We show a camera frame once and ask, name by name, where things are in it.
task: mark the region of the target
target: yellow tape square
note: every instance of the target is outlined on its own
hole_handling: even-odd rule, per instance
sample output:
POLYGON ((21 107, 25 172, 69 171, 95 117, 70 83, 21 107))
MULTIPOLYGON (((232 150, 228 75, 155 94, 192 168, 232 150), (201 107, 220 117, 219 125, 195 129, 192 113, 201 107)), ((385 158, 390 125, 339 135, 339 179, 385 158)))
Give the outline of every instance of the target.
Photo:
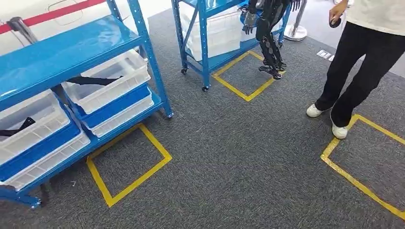
MULTIPOLYGON (((389 132, 388 130, 382 128, 381 126, 373 123, 372 121, 364 118, 363 116, 359 115, 359 114, 355 114, 351 121, 350 124, 348 125, 348 129, 352 128, 353 125, 357 122, 357 121, 362 121, 366 124, 368 124, 369 126, 375 128, 376 130, 382 132, 383 134, 391 137, 392 139, 396 140, 399 143, 402 143, 405 145, 405 140, 400 138, 399 136, 389 132)), ((322 155, 320 156, 321 159, 328 164, 330 167, 332 167, 336 172, 338 172, 340 175, 342 175, 343 177, 345 177, 348 181, 350 181, 354 186, 356 186, 358 189, 360 189, 363 193, 365 193, 366 195, 368 195, 369 197, 371 197, 373 200, 375 200, 377 203, 381 204, 384 208, 388 209, 390 212, 392 212, 393 214, 395 214, 396 216, 402 218, 403 220, 405 220, 405 211, 400 211, 399 209, 395 208, 394 206, 390 205, 389 203, 384 202, 383 200, 381 200, 376 194, 374 194, 369 188, 367 188, 365 185, 363 185, 362 183, 360 183, 358 180, 356 180, 355 178, 353 178, 349 173, 347 173, 346 171, 344 171, 342 168, 340 168, 337 164, 335 164, 334 162, 332 162, 329 159, 330 154, 332 153, 332 151, 336 148, 336 146, 339 144, 340 140, 337 138, 334 138, 329 145, 326 147, 326 149, 323 151, 322 155)))
POLYGON ((263 61, 264 58, 257 54, 254 51, 247 51, 244 54, 242 54, 241 56, 239 56, 238 58, 234 59, 233 61, 229 62, 227 65, 225 65, 223 68, 221 68, 220 70, 218 70, 217 72, 213 73, 212 76, 214 79, 216 79, 218 82, 220 82, 222 85, 224 85, 225 87, 227 87, 229 90, 231 90, 232 92, 234 92, 235 94, 237 94, 238 96, 242 97, 244 100, 246 100, 247 102, 251 101, 253 98, 255 98, 256 96, 258 96, 260 93, 262 93, 268 86, 270 86, 275 79, 271 78, 270 80, 268 80, 267 82, 265 82, 262 86, 260 86, 256 91, 254 91, 252 94, 250 95, 246 95, 243 92, 239 91, 238 89, 236 89, 234 86, 230 85, 227 81, 223 80, 220 75, 223 74, 224 72, 226 72, 228 69, 230 69, 232 66, 234 66, 235 64, 237 64, 239 61, 243 60, 243 58, 247 57, 248 55, 252 55, 256 58, 258 58, 259 60, 263 61))
POLYGON ((104 197, 104 200, 106 201, 107 205, 109 207, 112 207, 114 204, 116 204, 118 201, 120 201, 122 198, 124 198, 126 195, 128 195, 130 192, 132 192, 134 189, 136 189, 140 184, 142 184, 145 180, 147 180, 150 176, 152 176, 156 171, 158 171, 160 168, 162 168, 165 164, 167 164, 170 160, 172 159, 171 155, 167 150, 160 144, 160 142, 153 136, 153 134, 146 128, 145 125, 142 123, 139 123, 132 128, 128 129, 124 133, 120 134, 98 150, 96 150, 94 153, 89 155, 86 160, 86 164, 90 170, 91 175, 93 176, 94 181, 96 182, 98 188, 101 191, 101 194, 104 197), (124 190, 122 190, 120 193, 118 193, 115 197, 111 196, 111 193, 109 192, 108 188, 106 187, 103 179, 101 178, 100 174, 97 171, 97 168, 93 162, 93 158, 98 156, 100 153, 105 151, 106 149, 110 148, 113 144, 133 132, 139 128, 143 134, 149 139, 149 141, 159 150, 159 152, 162 154, 163 159, 155 165, 153 168, 151 168, 148 172, 143 174, 141 177, 139 177, 137 180, 135 180, 132 184, 130 184, 128 187, 126 187, 124 190))

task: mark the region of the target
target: humanoid robot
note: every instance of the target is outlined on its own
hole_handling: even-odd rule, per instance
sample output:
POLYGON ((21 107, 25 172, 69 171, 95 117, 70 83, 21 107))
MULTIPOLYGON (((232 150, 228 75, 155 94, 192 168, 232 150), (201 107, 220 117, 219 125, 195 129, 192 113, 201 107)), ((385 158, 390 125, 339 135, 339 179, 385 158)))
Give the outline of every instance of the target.
POLYGON ((286 64, 281 58, 280 51, 274 41, 271 30, 281 20, 287 7, 291 4, 291 10, 299 9, 301 0, 250 0, 245 16, 244 31, 252 33, 257 25, 256 39, 260 42, 263 64, 260 71, 267 72, 274 79, 281 79, 280 71, 285 71, 286 64), (256 11, 261 10, 260 18, 256 19, 256 11))

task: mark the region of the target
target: black pants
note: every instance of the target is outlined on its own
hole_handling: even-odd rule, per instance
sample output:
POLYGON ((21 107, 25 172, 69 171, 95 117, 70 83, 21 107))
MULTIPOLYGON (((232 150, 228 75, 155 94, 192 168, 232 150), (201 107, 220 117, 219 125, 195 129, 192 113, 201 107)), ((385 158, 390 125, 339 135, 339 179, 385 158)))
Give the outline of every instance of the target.
POLYGON ((405 36, 371 30, 347 22, 330 64, 325 87, 315 106, 327 110, 338 127, 347 126, 355 107, 377 87, 381 78, 405 52, 405 36), (346 91, 340 96, 347 76, 357 60, 365 59, 346 91))

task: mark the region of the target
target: metal stanchion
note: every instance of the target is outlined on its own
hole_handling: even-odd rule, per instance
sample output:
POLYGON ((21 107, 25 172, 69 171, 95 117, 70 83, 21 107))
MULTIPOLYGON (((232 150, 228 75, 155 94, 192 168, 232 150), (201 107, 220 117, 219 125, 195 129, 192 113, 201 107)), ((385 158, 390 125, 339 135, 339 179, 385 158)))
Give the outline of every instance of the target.
POLYGON ((302 15, 304 14, 305 7, 307 5, 308 0, 302 0, 302 5, 299 9, 297 19, 295 20, 294 25, 286 26, 286 33, 284 37, 290 41, 302 41, 308 34, 307 30, 300 26, 299 23, 301 22, 302 15))
POLYGON ((7 22, 7 24, 13 29, 14 31, 18 31, 21 33, 22 36, 27 39, 31 44, 34 44, 38 41, 36 36, 32 33, 31 29, 24 24, 24 21, 20 17, 14 17, 7 22))

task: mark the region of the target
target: shelf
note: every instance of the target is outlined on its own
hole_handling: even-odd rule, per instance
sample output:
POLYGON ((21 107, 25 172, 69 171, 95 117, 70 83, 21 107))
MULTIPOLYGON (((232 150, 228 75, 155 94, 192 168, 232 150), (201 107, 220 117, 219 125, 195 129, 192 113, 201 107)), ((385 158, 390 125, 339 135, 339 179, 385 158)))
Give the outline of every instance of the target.
POLYGON ((142 43, 108 15, 0 56, 0 111, 142 43))
MULTIPOLYGON (((189 4, 192 7, 197 5, 199 0, 182 0, 185 3, 189 4)), ((206 17, 209 18, 217 13, 220 13, 226 9, 231 8, 232 6, 239 5, 245 0, 205 0, 205 5, 207 8, 206 17)))
POLYGON ((256 39, 251 39, 245 42, 241 42, 241 48, 232 52, 227 52, 219 56, 214 56, 211 58, 208 58, 208 66, 209 66, 209 72, 212 73, 215 70, 223 67, 227 63, 231 62, 233 59, 239 57, 243 53, 251 50, 252 48, 256 47, 259 44, 259 42, 256 39))
POLYGON ((117 127, 116 129, 112 130, 111 132, 109 132, 108 134, 104 135, 101 138, 97 138, 94 135, 87 134, 88 136, 91 136, 89 145, 87 145, 86 147, 84 147, 83 149, 81 149, 80 151, 78 151, 77 153, 75 153, 74 155, 72 155, 71 157, 66 159, 65 161, 61 162, 59 165, 52 168, 47 173, 43 174, 40 178, 36 179, 35 181, 30 183, 29 185, 22 188, 18 192, 18 194, 20 195, 20 194, 28 193, 33 187, 36 187, 36 186, 42 184, 43 182, 45 182, 50 177, 53 177, 54 175, 60 173, 61 171, 63 171, 67 167, 69 167, 74 162, 76 162, 76 161, 80 160, 81 158, 83 158, 84 156, 90 154, 91 152, 93 152, 97 148, 100 148, 102 145, 104 145, 107 142, 111 141, 113 138, 117 137, 118 135, 120 135, 124 131, 130 129, 135 124, 139 123, 143 119, 147 118, 148 116, 150 116, 151 114, 153 114, 154 112, 159 110, 162 107, 163 103, 162 103, 160 97, 153 90, 151 90, 151 92, 152 92, 152 100, 155 103, 151 108, 149 108, 148 110, 146 110, 146 111, 140 113, 139 115, 133 117, 128 122, 122 124, 121 126, 117 127))

